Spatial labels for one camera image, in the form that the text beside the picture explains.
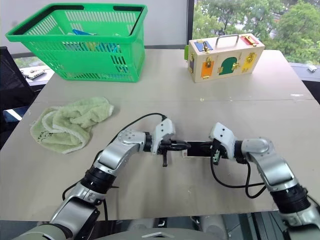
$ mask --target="green door panel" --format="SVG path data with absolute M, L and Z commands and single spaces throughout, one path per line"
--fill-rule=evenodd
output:
M 223 69 L 222 69 L 222 72 L 219 73 L 219 75 L 232 74 L 234 72 L 232 67 L 233 67 L 233 64 L 235 64 L 236 62 L 237 62 L 237 58 L 234 56 L 226 58 L 221 64 L 221 67 L 223 67 Z

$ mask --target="green plastic basket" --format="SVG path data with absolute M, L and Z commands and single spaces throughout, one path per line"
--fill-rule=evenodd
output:
M 23 43 L 66 80 L 137 82 L 145 60 L 146 14 L 145 5 L 55 3 L 6 37 Z

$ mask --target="tabletop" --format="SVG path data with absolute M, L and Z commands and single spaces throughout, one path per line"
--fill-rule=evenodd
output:
M 80 180 L 96 153 L 138 117 L 159 112 L 174 123 L 173 139 L 208 141 L 216 122 L 239 138 L 271 139 L 300 184 L 320 199 L 320 106 L 279 51 L 265 50 L 252 74 L 194 83 L 183 50 L 146 49 L 137 83 L 67 81 L 54 75 L 24 115 L 0 152 L 0 218 L 48 221 L 61 204 L 65 188 Z M 110 118 L 92 129 L 83 149 L 66 155 L 38 145 L 30 125 L 49 106 L 104 96 L 114 106 Z M 152 132 L 160 117 L 150 116 L 133 129 Z M 244 184 L 245 165 L 221 160 L 216 174 L 230 185 Z M 252 166 L 251 182 L 261 178 Z M 244 189 L 230 189 L 213 179 L 205 158 L 137 153 L 107 193 L 111 220 L 247 213 L 276 210 L 265 191 L 249 199 Z M 101 206 L 100 219 L 104 214 Z

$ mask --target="yellow panel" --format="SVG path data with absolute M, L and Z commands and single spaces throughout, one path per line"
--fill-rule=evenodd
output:
M 256 57 L 257 57 L 257 54 L 255 54 L 254 52 L 250 52 L 250 54 L 245 58 L 245 61 L 242 67 L 243 73 L 247 72 L 249 69 L 252 68 L 256 60 Z
M 214 61 L 211 58 L 207 58 L 207 60 L 202 64 L 201 77 L 204 79 L 209 78 L 212 75 L 212 70 L 214 69 Z

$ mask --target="tree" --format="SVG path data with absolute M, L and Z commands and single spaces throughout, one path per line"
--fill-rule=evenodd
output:
M 200 2 L 194 5 L 193 13 L 193 39 L 215 37 L 215 32 L 221 28 L 215 16 L 210 16 Z
M 252 33 L 260 40 L 269 38 L 276 27 L 275 13 L 284 8 L 280 0 L 244 0 L 242 4 L 243 30 Z
M 268 49 L 280 50 L 288 61 L 320 63 L 320 10 L 299 0 L 279 21 L 277 35 Z
M 209 15 L 216 16 L 218 23 L 222 23 L 222 30 L 225 32 L 228 25 L 232 25 L 237 20 L 237 15 L 241 11 L 243 0 L 205 0 Z
M 286 6 L 295 5 L 298 3 L 298 0 L 282 0 Z M 304 0 L 306 3 L 320 7 L 320 0 Z
M 225 29 L 225 34 L 245 34 L 244 30 L 237 29 L 234 25 L 228 25 Z

